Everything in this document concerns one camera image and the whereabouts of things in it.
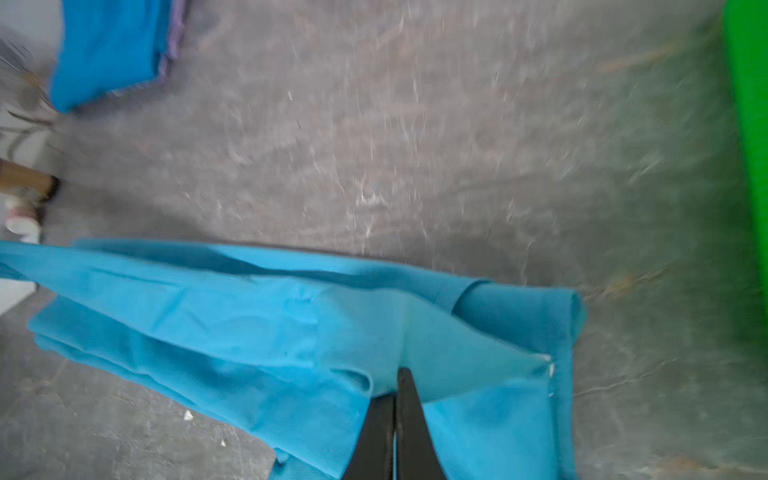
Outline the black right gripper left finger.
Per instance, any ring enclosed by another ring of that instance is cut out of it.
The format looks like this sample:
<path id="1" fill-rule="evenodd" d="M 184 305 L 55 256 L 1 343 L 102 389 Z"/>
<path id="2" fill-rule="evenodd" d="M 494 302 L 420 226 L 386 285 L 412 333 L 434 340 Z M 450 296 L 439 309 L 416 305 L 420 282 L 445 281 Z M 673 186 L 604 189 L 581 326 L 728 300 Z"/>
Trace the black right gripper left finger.
<path id="1" fill-rule="evenodd" d="M 392 480 L 395 434 L 394 394 L 371 400 L 342 480 Z"/>

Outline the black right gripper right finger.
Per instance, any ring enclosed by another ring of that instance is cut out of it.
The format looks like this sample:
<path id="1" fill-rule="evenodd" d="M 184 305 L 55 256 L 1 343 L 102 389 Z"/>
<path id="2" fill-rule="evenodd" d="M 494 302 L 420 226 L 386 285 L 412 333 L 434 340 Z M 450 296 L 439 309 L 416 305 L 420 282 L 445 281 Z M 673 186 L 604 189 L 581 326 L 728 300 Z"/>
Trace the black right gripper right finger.
<path id="1" fill-rule="evenodd" d="M 438 460 L 412 372 L 398 370 L 395 396 L 395 478 L 446 480 Z"/>

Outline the teal t-shirt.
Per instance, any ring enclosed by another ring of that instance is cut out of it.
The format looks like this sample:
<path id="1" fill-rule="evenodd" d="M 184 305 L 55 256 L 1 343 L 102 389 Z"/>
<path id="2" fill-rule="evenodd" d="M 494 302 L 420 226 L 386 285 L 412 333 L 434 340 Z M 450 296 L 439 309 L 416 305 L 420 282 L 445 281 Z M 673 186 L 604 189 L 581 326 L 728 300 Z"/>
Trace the teal t-shirt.
<path id="1" fill-rule="evenodd" d="M 338 478 L 369 401 L 409 369 L 451 479 L 572 479 L 578 294 L 254 246 L 3 242 L 55 299 L 37 345 L 272 447 L 275 479 Z"/>

